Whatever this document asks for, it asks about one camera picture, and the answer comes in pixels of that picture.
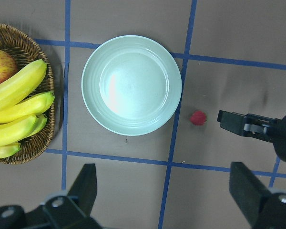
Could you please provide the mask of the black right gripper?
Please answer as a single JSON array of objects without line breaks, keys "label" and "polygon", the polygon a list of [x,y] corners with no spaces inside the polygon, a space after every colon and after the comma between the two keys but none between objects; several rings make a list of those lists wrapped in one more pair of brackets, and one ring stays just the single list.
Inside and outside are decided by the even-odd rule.
[{"label": "black right gripper", "polygon": [[[276,119],[256,114],[239,114],[220,110],[217,121],[222,129],[233,134],[273,142],[277,156],[286,162],[286,116],[276,123]],[[272,139],[268,130],[275,123]]]}]

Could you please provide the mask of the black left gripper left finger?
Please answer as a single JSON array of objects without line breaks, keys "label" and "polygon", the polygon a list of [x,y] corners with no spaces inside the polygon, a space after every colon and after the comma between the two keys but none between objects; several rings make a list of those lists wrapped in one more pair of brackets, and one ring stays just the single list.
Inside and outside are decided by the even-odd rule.
[{"label": "black left gripper left finger", "polygon": [[0,229],[100,229],[90,214],[97,196],[95,164],[85,164],[66,195],[57,195],[30,212],[0,207]]}]

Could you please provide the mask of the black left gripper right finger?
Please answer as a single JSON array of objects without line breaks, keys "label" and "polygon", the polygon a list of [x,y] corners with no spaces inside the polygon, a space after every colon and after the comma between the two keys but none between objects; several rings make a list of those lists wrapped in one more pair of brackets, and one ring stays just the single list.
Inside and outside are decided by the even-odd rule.
[{"label": "black left gripper right finger", "polygon": [[242,162],[230,165],[229,192],[252,229],[286,229],[286,192],[267,188]]}]

